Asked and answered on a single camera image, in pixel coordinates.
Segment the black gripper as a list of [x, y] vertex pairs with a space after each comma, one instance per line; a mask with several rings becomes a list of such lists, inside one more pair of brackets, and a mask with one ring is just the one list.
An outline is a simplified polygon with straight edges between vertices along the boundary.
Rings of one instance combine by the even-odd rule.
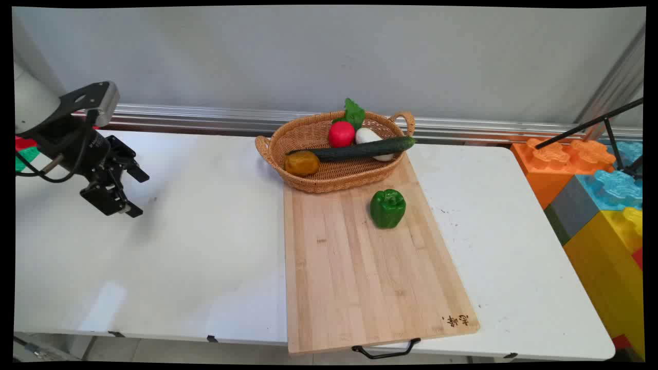
[[143, 215], [143, 210], [125, 195], [122, 173], [117, 171], [127, 171], [140, 183], [150, 180], [150, 176], [136, 161], [136, 152], [116, 136], [101, 136], [81, 117], [64, 117], [47, 124], [31, 138], [42, 154], [50, 159], [62, 155], [60, 166], [87, 178], [89, 185], [80, 190], [80, 196], [101, 213], [132, 218]]

